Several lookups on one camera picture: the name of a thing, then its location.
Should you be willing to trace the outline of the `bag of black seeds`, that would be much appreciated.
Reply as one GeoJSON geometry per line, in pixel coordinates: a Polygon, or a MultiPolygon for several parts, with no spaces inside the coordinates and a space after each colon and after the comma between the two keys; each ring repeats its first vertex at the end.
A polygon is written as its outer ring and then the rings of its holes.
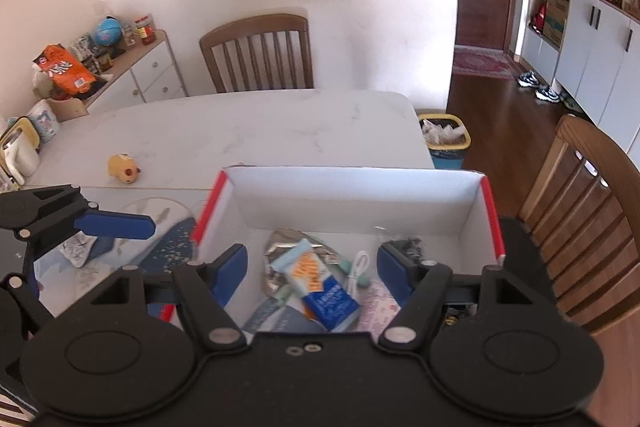
{"type": "Polygon", "coordinates": [[[390,245],[412,262],[421,263],[424,259],[423,242],[420,237],[394,233],[384,227],[376,227],[375,231],[382,244],[390,245]]]}

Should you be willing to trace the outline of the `black snack bar packet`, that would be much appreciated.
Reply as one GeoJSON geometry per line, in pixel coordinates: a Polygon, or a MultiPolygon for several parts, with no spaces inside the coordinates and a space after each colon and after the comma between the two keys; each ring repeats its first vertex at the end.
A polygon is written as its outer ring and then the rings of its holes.
{"type": "Polygon", "coordinates": [[[459,324],[467,316],[465,309],[448,307],[442,320],[442,329],[449,329],[449,327],[459,324]]]}

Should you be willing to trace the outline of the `pink pastry packet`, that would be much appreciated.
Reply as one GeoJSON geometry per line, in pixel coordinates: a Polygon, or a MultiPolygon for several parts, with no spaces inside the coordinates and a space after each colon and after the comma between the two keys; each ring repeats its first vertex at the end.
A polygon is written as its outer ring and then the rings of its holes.
{"type": "Polygon", "coordinates": [[[373,280],[362,297],[355,331],[369,333],[376,341],[399,310],[398,302],[386,286],[380,280],[373,280]]]}

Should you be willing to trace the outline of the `silver printed foil packet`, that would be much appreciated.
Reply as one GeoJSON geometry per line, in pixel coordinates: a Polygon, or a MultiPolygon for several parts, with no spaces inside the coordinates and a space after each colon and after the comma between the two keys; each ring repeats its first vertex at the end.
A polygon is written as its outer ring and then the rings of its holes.
{"type": "Polygon", "coordinates": [[[60,251],[74,268],[80,269],[87,263],[94,243],[96,236],[78,232],[61,244],[60,251]]]}

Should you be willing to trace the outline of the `yellow plush toy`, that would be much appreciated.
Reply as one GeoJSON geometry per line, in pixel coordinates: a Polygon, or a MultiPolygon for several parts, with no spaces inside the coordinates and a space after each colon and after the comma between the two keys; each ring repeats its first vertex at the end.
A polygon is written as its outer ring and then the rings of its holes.
{"type": "Polygon", "coordinates": [[[125,184],[131,184],[137,181],[141,169],[129,155],[117,154],[108,158],[107,172],[111,178],[125,184]]]}

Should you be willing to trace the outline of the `teal green pen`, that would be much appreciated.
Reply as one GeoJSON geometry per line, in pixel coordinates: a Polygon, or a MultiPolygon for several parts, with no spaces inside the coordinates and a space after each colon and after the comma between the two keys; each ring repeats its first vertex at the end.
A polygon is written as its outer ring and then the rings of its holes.
{"type": "Polygon", "coordinates": [[[370,261],[368,257],[360,257],[354,261],[343,259],[338,262],[338,269],[345,275],[345,283],[347,286],[367,288],[370,286],[370,277],[367,274],[370,261]]]}

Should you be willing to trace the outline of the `brown foil snack bag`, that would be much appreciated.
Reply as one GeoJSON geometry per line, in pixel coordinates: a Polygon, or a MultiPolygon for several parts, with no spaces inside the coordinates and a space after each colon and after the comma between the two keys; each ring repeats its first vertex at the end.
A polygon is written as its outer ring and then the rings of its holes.
{"type": "Polygon", "coordinates": [[[305,243],[308,251],[313,251],[326,265],[340,263],[337,252],[320,239],[293,229],[277,229],[270,234],[264,252],[265,275],[262,286],[267,296],[274,297],[286,285],[283,270],[293,262],[300,243],[305,243]]]}

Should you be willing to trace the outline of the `blue white snack packet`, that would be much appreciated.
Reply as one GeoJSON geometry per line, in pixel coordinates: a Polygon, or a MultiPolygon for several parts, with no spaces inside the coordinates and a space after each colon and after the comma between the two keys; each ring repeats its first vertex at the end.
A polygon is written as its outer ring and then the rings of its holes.
{"type": "Polygon", "coordinates": [[[294,293],[329,332],[340,333],[356,320],[360,304],[305,243],[300,243],[284,275],[294,293]]]}

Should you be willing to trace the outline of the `red cardboard box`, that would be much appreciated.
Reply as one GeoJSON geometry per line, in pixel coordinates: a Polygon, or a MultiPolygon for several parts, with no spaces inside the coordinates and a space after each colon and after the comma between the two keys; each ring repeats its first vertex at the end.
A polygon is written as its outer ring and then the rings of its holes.
{"type": "Polygon", "coordinates": [[[478,274],[506,251],[487,176],[475,171],[241,166],[222,170],[209,191],[165,195],[194,211],[200,259],[246,247],[247,273],[226,306],[238,325],[266,298],[264,254],[277,229],[304,232],[347,258],[417,237],[425,259],[457,274],[478,274]]]}

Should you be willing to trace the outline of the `white electric kettle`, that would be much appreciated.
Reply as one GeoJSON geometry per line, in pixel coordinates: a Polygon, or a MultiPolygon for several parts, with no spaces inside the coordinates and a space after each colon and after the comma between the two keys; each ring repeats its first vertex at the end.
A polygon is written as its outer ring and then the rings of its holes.
{"type": "Polygon", "coordinates": [[[40,165],[40,135],[28,117],[20,117],[1,135],[1,166],[23,186],[40,165]]]}

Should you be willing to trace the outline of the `white patterned mug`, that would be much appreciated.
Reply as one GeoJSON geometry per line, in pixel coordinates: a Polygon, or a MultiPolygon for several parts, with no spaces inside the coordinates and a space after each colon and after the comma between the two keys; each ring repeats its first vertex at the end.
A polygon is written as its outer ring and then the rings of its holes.
{"type": "Polygon", "coordinates": [[[47,100],[40,100],[27,113],[43,143],[50,142],[60,132],[61,126],[47,100]]]}

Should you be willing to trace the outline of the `orange snack bag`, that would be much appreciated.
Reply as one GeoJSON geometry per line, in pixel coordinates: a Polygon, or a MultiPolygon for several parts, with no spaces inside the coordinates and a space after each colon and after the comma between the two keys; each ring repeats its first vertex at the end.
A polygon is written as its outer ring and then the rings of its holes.
{"type": "Polygon", "coordinates": [[[69,50],[60,44],[49,44],[35,58],[34,64],[48,75],[56,87],[74,96],[89,92],[98,81],[69,50]]]}

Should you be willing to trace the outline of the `yellow rim trash bin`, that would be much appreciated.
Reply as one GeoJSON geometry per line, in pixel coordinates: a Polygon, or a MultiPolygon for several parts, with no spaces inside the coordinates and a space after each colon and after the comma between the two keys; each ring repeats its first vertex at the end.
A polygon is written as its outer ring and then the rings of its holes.
{"type": "Polygon", "coordinates": [[[450,114],[419,114],[418,119],[434,167],[461,169],[472,143],[462,120],[450,114]]]}

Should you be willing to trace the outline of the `white drawer cabinet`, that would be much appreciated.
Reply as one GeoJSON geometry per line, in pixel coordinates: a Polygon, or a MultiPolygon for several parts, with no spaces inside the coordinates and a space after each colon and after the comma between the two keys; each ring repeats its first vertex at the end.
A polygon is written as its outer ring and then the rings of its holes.
{"type": "Polygon", "coordinates": [[[117,57],[107,72],[108,81],[87,98],[48,100],[59,121],[121,108],[185,98],[186,87],[180,75],[166,32],[159,29],[156,40],[142,43],[117,57]]]}

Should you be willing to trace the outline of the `wooden chair at right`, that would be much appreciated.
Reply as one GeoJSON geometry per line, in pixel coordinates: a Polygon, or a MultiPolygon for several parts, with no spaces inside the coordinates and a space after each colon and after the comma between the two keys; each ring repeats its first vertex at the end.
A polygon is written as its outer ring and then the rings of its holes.
{"type": "Polygon", "coordinates": [[[556,305],[600,334],[639,309],[639,170],[591,122],[565,115],[518,220],[556,305]]]}

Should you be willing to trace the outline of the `blue globe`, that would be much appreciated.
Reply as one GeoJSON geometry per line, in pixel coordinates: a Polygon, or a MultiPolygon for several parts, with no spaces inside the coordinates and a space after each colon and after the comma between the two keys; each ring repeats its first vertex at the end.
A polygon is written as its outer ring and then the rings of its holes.
{"type": "Polygon", "coordinates": [[[119,47],[122,40],[122,25],[115,17],[108,16],[101,20],[93,31],[93,39],[98,46],[108,49],[111,58],[119,57],[124,53],[124,50],[119,47]]]}

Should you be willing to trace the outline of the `red lid jar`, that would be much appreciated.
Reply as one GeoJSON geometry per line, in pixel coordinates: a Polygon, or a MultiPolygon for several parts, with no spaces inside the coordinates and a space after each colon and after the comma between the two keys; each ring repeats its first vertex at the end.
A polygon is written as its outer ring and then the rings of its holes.
{"type": "Polygon", "coordinates": [[[156,40],[156,31],[151,14],[140,16],[134,20],[140,40],[144,46],[156,40]]]}

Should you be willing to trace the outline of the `wooden chair behind table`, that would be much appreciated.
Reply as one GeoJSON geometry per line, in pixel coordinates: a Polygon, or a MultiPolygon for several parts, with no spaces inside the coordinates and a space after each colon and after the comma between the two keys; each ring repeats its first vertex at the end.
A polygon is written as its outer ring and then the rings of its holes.
{"type": "Polygon", "coordinates": [[[198,42],[216,93],[312,89],[306,17],[256,15],[217,27],[198,42]]]}

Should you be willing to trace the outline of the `white wall cabinet unit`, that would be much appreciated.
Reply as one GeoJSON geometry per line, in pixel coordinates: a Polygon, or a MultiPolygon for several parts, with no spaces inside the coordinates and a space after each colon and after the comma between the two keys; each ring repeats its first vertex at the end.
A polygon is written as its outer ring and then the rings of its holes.
{"type": "Polygon", "coordinates": [[[639,156],[639,0],[525,0],[518,82],[639,156]]]}

